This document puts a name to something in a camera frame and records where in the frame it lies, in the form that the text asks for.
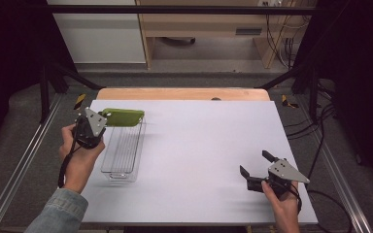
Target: black mount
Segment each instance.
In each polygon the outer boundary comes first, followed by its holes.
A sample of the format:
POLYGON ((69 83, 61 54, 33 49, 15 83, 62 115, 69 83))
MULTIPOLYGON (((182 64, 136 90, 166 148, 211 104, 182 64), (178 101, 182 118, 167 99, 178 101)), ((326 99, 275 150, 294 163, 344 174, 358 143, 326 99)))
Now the black mount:
POLYGON ((77 143, 85 149, 93 149, 101 142, 105 132, 106 119, 96 112, 85 109, 85 116, 79 115, 77 126, 72 130, 77 143))

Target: metal rail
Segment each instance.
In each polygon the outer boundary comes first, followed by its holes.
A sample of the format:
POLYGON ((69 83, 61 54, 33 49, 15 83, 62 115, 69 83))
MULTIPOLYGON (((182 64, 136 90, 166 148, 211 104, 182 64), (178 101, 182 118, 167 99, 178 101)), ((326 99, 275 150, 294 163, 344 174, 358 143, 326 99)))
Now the metal rail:
MULTIPOLYGON (((297 97, 298 103, 304 112, 305 116, 308 116, 307 103, 304 98, 297 97)), ((322 132, 319 130, 314 132, 317 145, 320 143, 322 137, 322 132)), ((344 204, 345 209, 349 213, 353 226, 358 233, 371 233, 371 227, 368 224, 368 221, 362 212, 359 203, 356 200, 356 197, 353 194, 350 186, 348 185, 347 180, 345 179, 341 169, 338 167, 337 162, 335 161, 334 156, 331 153, 331 150, 328 147, 328 144, 323 141, 322 143, 322 159, 325 164, 326 169, 328 170, 329 176, 331 177, 335 189, 340 195, 341 201, 344 204)))
POLYGON ((9 205, 11 204, 12 200, 14 199, 15 194, 17 193, 17 189, 19 188, 20 183, 22 182, 23 177, 25 176, 32 159, 34 158, 36 151, 38 150, 39 146, 46 135, 51 122, 59 108, 61 100, 63 99, 63 94, 55 94, 54 99, 51 103, 51 111, 47 118, 47 120, 41 123, 38 126, 38 129, 35 132, 32 140, 30 141, 27 149, 23 153, 22 158, 20 159, 16 169, 12 173, 11 178, 9 179, 8 183, 6 184, 4 190, 0 195, 0 222, 8 210, 9 205))

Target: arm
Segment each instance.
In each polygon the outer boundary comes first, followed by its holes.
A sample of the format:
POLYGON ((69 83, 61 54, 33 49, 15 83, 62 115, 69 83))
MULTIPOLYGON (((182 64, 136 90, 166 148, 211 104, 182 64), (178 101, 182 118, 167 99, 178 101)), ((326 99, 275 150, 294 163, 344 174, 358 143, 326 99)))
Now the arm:
MULTIPOLYGON (((292 182, 292 184, 298 187, 297 182, 292 182)), ((299 232, 297 198, 290 192, 286 192, 278 199, 271 186, 266 182, 262 182, 262 190, 271 203, 278 230, 288 233, 299 232)))
MULTIPOLYGON (((63 160, 73 143, 74 125, 62 128, 63 145, 59 148, 63 160)), ((58 189, 42 212, 32 221, 25 232, 77 232, 87 208, 87 201, 81 196, 93 170, 96 158, 105 148, 101 143, 94 149, 77 149, 65 173, 65 185, 58 189)))

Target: green object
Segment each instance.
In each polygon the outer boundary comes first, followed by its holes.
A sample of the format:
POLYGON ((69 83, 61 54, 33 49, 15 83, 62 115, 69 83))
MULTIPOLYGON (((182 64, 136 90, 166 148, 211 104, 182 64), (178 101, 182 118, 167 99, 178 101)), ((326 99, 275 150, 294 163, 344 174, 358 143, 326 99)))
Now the green object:
POLYGON ((145 112, 141 110, 104 109, 99 115, 107 119, 107 126, 133 127, 144 117, 145 112))

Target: black pole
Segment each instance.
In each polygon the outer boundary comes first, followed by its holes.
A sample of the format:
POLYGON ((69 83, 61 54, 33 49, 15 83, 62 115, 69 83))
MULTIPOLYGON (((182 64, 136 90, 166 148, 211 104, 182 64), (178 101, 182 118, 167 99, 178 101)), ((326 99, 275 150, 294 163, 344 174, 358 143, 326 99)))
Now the black pole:
POLYGON ((318 16, 336 9, 316 7, 235 7, 235 6, 102 6, 25 4, 26 10, 57 14, 193 14, 193 15, 270 15, 318 16))

